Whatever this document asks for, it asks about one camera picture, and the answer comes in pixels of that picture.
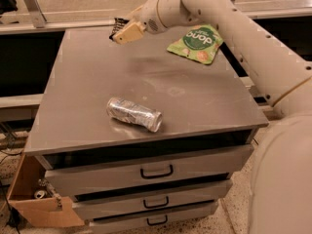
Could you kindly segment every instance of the green snack bag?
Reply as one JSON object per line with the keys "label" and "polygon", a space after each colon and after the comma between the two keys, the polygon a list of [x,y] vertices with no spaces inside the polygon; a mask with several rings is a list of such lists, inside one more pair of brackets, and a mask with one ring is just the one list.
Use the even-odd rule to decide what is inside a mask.
{"label": "green snack bag", "polygon": [[210,64],[222,43],[222,38],[211,25],[198,25],[171,44],[167,50],[203,64]]}

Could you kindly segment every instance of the black handle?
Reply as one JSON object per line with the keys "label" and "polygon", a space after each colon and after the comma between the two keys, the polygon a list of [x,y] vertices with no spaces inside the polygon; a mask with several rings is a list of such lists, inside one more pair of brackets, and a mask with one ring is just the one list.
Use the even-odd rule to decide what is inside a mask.
{"label": "black handle", "polygon": [[165,215],[165,220],[164,221],[162,221],[162,222],[150,222],[149,221],[149,219],[147,219],[147,224],[149,225],[149,226],[155,226],[155,225],[159,225],[159,224],[164,224],[164,223],[166,223],[166,222],[168,222],[168,217],[167,217],[167,215]]}
{"label": "black handle", "polygon": [[153,208],[159,208],[159,207],[166,207],[166,206],[169,204],[169,198],[168,198],[168,196],[166,196],[166,202],[165,202],[164,204],[157,205],[157,206],[147,206],[145,200],[143,200],[143,204],[144,204],[144,207],[147,208],[147,209],[153,209]]}
{"label": "black handle", "polygon": [[174,173],[173,165],[169,165],[169,169],[170,169],[170,171],[167,174],[164,174],[164,175],[145,175],[144,174],[144,169],[141,169],[140,170],[140,175],[144,179],[153,179],[153,178],[160,178],[160,177],[170,176],[171,174]]}

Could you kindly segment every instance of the brown box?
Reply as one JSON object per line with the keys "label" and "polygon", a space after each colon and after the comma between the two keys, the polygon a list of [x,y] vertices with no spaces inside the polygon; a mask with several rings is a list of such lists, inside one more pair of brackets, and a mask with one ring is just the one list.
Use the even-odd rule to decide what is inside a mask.
{"label": "brown box", "polygon": [[72,200],[61,198],[58,208],[56,198],[34,199],[39,188],[38,179],[44,177],[45,169],[34,157],[21,155],[18,170],[8,192],[10,205],[34,227],[82,226],[85,222],[72,210]]}

